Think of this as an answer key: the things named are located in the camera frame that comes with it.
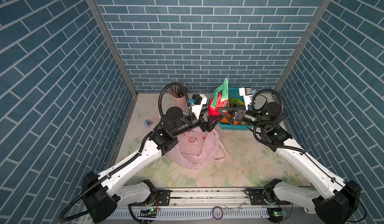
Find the dragon fruit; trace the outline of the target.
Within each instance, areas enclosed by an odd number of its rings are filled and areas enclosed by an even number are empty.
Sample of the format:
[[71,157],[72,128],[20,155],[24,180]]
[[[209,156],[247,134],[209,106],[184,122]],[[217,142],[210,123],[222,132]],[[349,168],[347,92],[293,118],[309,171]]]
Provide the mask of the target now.
[[219,108],[229,107],[229,80],[225,78],[222,85],[212,93],[209,103],[209,116],[219,115]]

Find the pink plastic bag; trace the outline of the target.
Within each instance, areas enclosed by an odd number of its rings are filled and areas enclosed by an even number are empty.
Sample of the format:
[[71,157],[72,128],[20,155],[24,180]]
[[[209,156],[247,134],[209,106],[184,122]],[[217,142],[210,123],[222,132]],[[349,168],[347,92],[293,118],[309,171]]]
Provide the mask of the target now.
[[216,130],[203,132],[197,127],[179,135],[177,139],[178,144],[167,153],[167,156],[187,169],[200,170],[229,157]]

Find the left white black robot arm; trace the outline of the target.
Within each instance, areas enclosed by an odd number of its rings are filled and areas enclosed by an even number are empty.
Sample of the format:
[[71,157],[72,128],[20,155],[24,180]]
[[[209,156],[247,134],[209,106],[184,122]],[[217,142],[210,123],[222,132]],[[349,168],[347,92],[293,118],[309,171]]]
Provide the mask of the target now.
[[153,203],[157,189],[149,180],[128,187],[124,186],[125,183],[144,167],[170,152],[178,144],[178,136],[195,128],[211,132],[226,116],[222,107],[218,108],[216,115],[209,115],[207,119],[203,118],[207,109],[201,104],[193,105],[188,110],[191,113],[184,116],[179,107],[171,107],[166,112],[160,109],[160,122],[144,137],[138,150],[99,174],[86,174],[79,198],[87,208],[82,214],[90,215],[92,221],[98,224],[111,216],[119,206]]

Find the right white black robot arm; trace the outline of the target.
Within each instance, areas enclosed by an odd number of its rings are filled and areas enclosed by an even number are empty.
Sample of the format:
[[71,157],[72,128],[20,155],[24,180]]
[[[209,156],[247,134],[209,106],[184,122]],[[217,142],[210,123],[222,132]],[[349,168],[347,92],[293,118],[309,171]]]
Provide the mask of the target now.
[[266,103],[260,109],[220,107],[211,114],[216,121],[245,123],[253,126],[254,138],[292,164],[314,186],[315,191],[290,186],[281,179],[265,185],[268,203],[287,201],[314,212],[326,224],[344,224],[361,206],[361,187],[354,181],[345,181],[308,154],[298,142],[279,126],[284,103]]

